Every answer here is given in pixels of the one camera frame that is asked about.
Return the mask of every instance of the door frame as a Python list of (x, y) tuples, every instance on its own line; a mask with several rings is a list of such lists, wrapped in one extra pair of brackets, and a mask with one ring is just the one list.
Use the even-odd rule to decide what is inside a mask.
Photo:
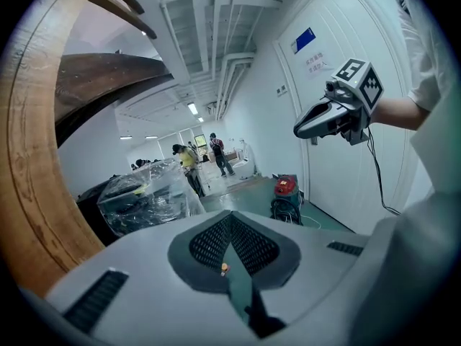
[[(275, 35), (276, 39), (272, 41), (272, 47), (277, 54), (279, 59), (280, 66), (282, 67), (283, 74), (285, 76), (285, 81), (287, 82), (288, 92), (290, 93), (293, 108), (295, 110), (296, 117), (300, 115), (301, 112), (301, 102), (296, 90), (296, 83), (294, 81), (293, 75), (291, 73), (290, 67), (288, 66), (288, 61), (285, 58), (285, 55), (280, 45), (280, 37), (291, 24), (291, 22), (296, 19), (299, 14), (301, 14), (305, 9), (308, 8), (312, 0), (297, 0), (284, 15), (282, 21), (279, 24), (279, 29)], [(387, 17), (384, 15), (384, 12), (381, 8), (374, 3), (374, 0), (359, 0), (363, 7), (370, 14), (371, 18), (375, 22), (378, 30), (380, 31), (386, 45), (390, 51), (390, 55), (394, 61), (397, 75), (400, 82), (400, 90), (402, 97), (405, 97), (408, 93), (408, 90), (411, 88), (411, 76), (409, 74), (409, 67), (404, 61), (407, 57), (405, 45), (400, 39), (398, 33), (392, 28), (391, 24), (388, 22)], [(416, 173), (416, 164), (418, 157), (415, 150), (410, 144), (410, 138), (414, 134), (414, 131), (406, 130), (404, 135), (403, 142), (403, 159), (400, 168), (400, 174), (398, 176), (397, 186), (393, 194), (393, 198), (389, 202), (397, 210), (403, 210), (408, 195), (413, 184), (413, 180)], [(303, 171), (304, 171), (304, 188), (305, 188), (305, 198), (310, 200), (310, 162), (309, 162), (309, 145), (308, 140), (300, 140), (301, 151), (303, 157)]]

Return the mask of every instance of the backpack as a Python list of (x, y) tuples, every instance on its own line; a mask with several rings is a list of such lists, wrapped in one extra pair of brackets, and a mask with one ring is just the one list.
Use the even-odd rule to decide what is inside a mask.
[(214, 153), (215, 156), (222, 156), (223, 151), (221, 150), (221, 146), (219, 143), (213, 142), (213, 145), (211, 146), (211, 149)]

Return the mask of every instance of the ceiling light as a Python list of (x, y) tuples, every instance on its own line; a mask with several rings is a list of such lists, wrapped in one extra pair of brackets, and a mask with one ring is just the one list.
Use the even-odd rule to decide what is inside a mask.
[(191, 102), (190, 104), (187, 104), (189, 107), (190, 111), (192, 112), (193, 115), (198, 114), (199, 112), (197, 111), (197, 108), (195, 107), (195, 104)]

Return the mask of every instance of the white sleeve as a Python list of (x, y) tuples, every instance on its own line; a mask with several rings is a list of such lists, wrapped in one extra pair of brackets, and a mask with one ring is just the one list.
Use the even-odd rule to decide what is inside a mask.
[(422, 0), (406, 0), (410, 15), (399, 7), (400, 24), (411, 63), (408, 96), (432, 111), (459, 81), (455, 55)]

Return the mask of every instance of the clear plastic sheet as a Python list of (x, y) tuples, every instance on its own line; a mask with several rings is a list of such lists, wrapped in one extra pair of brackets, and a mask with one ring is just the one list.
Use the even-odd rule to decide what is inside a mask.
[(205, 213), (175, 159), (150, 163), (114, 178), (99, 197), (98, 206), (119, 236)]

